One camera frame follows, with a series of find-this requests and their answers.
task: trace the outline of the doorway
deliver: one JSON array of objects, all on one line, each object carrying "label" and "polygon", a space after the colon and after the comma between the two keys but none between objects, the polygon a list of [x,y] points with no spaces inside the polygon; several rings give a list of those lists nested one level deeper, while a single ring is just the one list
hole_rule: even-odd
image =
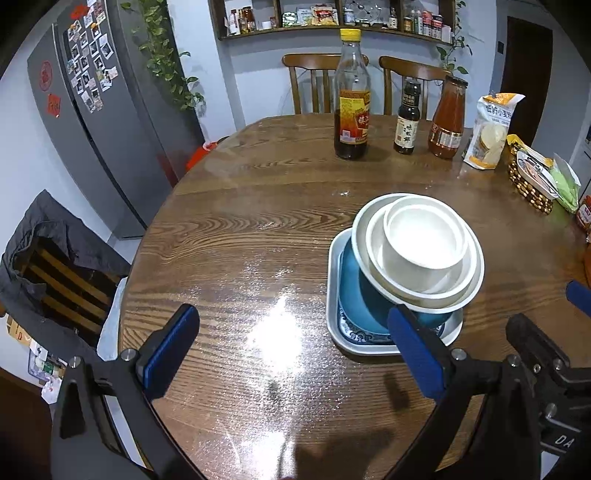
[{"label": "doorway", "polygon": [[552,30],[519,18],[507,17],[505,68],[501,92],[522,93],[510,134],[531,145],[538,130],[552,72]]}]

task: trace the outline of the white bowl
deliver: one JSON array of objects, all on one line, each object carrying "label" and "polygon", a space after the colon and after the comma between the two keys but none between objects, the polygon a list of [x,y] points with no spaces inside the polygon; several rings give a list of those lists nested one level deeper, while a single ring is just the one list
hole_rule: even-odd
[{"label": "white bowl", "polygon": [[[396,216],[400,223],[398,215],[403,215],[404,220],[398,232],[400,235],[394,238],[396,232],[392,228],[392,219]],[[395,255],[423,268],[450,268],[466,255],[468,234],[462,225],[462,217],[449,205],[432,197],[406,195],[392,202],[384,216],[384,231]],[[415,237],[412,242],[406,241],[409,236]]]},{"label": "white bowl", "polygon": [[394,303],[402,303],[405,304],[410,309],[416,312],[423,312],[423,313],[448,313],[453,312],[454,310],[460,309],[467,305],[478,293],[482,285],[482,281],[484,279],[484,255],[482,253],[482,248],[480,247],[480,243],[476,238],[476,235],[472,231],[472,229],[462,220],[466,230],[468,231],[470,237],[472,238],[474,245],[476,247],[476,272],[475,275],[472,277],[468,288],[464,291],[463,295],[452,305],[442,308],[428,308],[416,305],[413,302],[408,300],[404,300],[401,297],[391,293],[387,289],[385,289],[380,283],[373,277],[369,264],[369,254],[367,249],[365,248],[365,232],[368,228],[369,221],[371,217],[377,212],[381,207],[392,203],[394,200],[399,199],[409,195],[409,193],[390,193],[388,195],[383,195],[381,197],[377,197],[366,205],[364,205],[359,213],[355,216],[355,220],[353,221],[353,231],[351,236],[351,243],[353,247],[353,254],[355,255],[355,259],[359,264],[359,268],[368,279],[368,281],[373,285],[373,287],[386,299]]},{"label": "white bowl", "polygon": [[369,271],[374,279],[387,291],[413,305],[442,308],[454,303],[464,294],[476,272],[476,246],[472,238],[468,239],[468,252],[462,261],[449,270],[447,277],[433,289],[434,293],[406,288],[388,275],[384,268],[384,245],[387,244],[387,240],[381,222],[387,209],[388,205],[374,213],[366,230]]}]

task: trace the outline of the blue gripper pad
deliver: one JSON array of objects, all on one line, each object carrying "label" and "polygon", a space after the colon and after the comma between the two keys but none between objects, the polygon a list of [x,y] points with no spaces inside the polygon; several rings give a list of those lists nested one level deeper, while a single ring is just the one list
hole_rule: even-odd
[{"label": "blue gripper pad", "polygon": [[198,333],[199,313],[185,303],[142,345],[136,372],[148,400],[164,396]]},{"label": "blue gripper pad", "polygon": [[427,398],[439,401],[446,387],[444,370],[435,357],[436,352],[432,352],[427,346],[427,343],[431,343],[429,338],[427,343],[424,338],[431,334],[446,352],[447,348],[433,332],[422,327],[404,306],[390,309],[388,329],[421,393]]},{"label": "blue gripper pad", "polygon": [[566,285],[566,299],[581,312],[591,317],[591,290],[587,287],[576,280],[571,280]]}]

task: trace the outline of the yellow bottle cap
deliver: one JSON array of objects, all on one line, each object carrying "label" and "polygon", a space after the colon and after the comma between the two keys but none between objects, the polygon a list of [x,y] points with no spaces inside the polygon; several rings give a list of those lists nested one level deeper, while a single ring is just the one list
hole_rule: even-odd
[{"label": "yellow bottle cap", "polygon": [[358,28],[341,28],[340,39],[342,41],[361,41],[361,30]]}]

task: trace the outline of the gray refrigerator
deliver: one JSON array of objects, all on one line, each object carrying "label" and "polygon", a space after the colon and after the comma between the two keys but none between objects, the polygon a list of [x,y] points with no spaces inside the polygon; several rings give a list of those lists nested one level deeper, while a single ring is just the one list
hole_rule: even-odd
[{"label": "gray refrigerator", "polygon": [[144,234],[203,144],[194,110],[181,111],[147,69],[142,32],[132,33],[141,25],[141,14],[118,0],[76,0],[28,59],[51,141],[119,239]]}]

